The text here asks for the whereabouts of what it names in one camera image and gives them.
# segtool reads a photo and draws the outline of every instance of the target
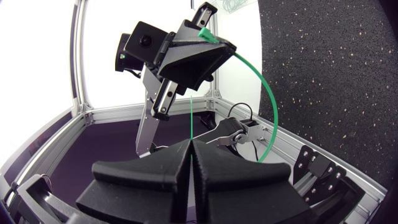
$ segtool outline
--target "black plastic mount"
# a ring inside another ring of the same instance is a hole
[[[184,20],[177,33],[166,33],[154,26],[139,22],[125,44],[124,51],[160,75],[178,84],[177,93],[185,94],[187,88],[198,90],[203,81],[212,81],[211,74],[229,59],[236,47],[217,37],[219,43],[211,44],[198,37],[200,27],[196,25],[203,11],[213,15],[217,8],[205,2],[192,21]],[[116,70],[121,47],[116,56]]]
[[[365,194],[346,177],[344,168],[304,145],[294,165],[293,183],[296,184],[308,173],[317,180],[302,197],[309,205],[316,204],[313,210],[317,214],[317,223],[339,223],[344,220]]]
[[[134,70],[142,71],[144,67],[144,62],[138,60],[132,55],[128,54],[124,51],[124,46],[130,38],[130,34],[122,34],[120,37],[118,51],[116,53],[114,69],[117,72],[129,71],[137,78],[140,78],[138,74],[135,73]]]
[[[227,40],[217,37],[219,43],[208,43],[198,37],[199,31],[193,22],[183,21],[160,65],[160,76],[198,90],[235,53],[236,47]]]
[[[216,8],[216,7],[212,6],[212,5],[211,5],[210,3],[208,3],[208,2],[205,2],[205,3],[203,3],[203,4],[199,7],[199,9],[197,10],[197,13],[194,15],[194,17],[193,17],[193,19],[192,19],[192,22],[193,22],[194,24],[201,23],[204,27],[206,27],[208,21],[203,21],[203,22],[202,22],[202,21],[199,21],[199,20],[200,20],[200,16],[201,16],[203,13],[205,13],[207,10],[210,11],[210,16],[212,16],[213,14],[215,14],[215,13],[217,12],[217,8]]]

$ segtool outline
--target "black speckled surface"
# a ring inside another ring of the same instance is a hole
[[[378,1],[259,0],[279,125],[388,187],[398,165],[398,53]],[[264,88],[259,114],[273,119]]]

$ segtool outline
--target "white wall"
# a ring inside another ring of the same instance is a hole
[[[69,38],[74,0],[0,3],[0,167],[73,106]]]
[[[232,14],[223,10],[218,15],[218,36],[237,46],[236,52],[262,70],[261,25],[257,1]],[[233,103],[245,102],[258,113],[261,81],[245,64],[231,57],[219,69],[221,96]]]
[[[143,103],[142,80],[129,72],[115,72],[114,59],[122,33],[130,34],[139,21],[166,32],[178,31],[184,19],[192,19],[195,11],[190,1],[88,1],[86,8],[83,57],[86,97],[94,108]],[[196,92],[184,96],[203,96],[210,85],[203,83]]]

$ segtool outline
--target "green cable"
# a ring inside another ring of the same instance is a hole
[[[210,30],[208,30],[206,27],[203,27],[201,29],[201,31],[198,34],[198,37],[205,39],[209,43],[214,43],[214,44],[219,43],[219,41],[216,39],[216,37],[214,37],[213,34],[211,34]],[[269,98],[271,99],[272,108],[274,110],[274,130],[272,131],[271,140],[269,141],[266,151],[263,153],[261,158],[257,161],[257,162],[263,162],[263,160],[267,157],[269,151],[271,150],[272,146],[274,145],[274,141],[276,138],[276,132],[278,132],[278,107],[276,105],[274,94],[272,93],[271,88],[269,87],[267,81],[264,79],[264,77],[261,75],[261,73],[259,71],[257,71],[257,69],[254,68],[254,66],[252,64],[250,64],[250,62],[248,62],[242,56],[240,56],[237,53],[235,53],[234,55],[238,59],[240,59],[240,61],[245,63],[259,77],[262,85],[264,85],[264,87],[266,88],[266,90],[268,92]],[[191,98],[191,116],[192,116],[192,98]]]
[[[193,139],[193,113],[192,113],[192,96],[191,96],[191,140]]]
[[[267,146],[266,151],[263,153],[263,155],[257,161],[257,162],[263,162],[263,160],[267,157],[269,151],[271,150],[272,145],[274,145],[274,141],[275,141],[275,138],[276,138],[276,132],[278,131],[278,107],[276,106],[276,100],[275,100],[274,94],[272,93],[271,88],[269,87],[267,81],[261,75],[261,73],[259,73],[259,71],[256,68],[254,68],[254,66],[252,64],[250,64],[250,62],[248,62],[246,59],[244,59],[238,53],[235,53],[234,55],[238,59],[240,59],[240,61],[245,63],[259,77],[259,79],[261,80],[262,85],[264,85],[264,87],[266,88],[266,90],[268,92],[269,98],[271,99],[272,108],[274,109],[274,130],[272,131],[272,137],[271,137],[271,140],[269,141],[269,144]]]

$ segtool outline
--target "black bracket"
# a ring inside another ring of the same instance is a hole
[[[303,192],[308,205],[315,205],[316,223],[339,223],[356,207],[364,190],[346,177],[346,170],[319,152],[303,146],[294,165],[293,183],[314,177],[316,181]]]

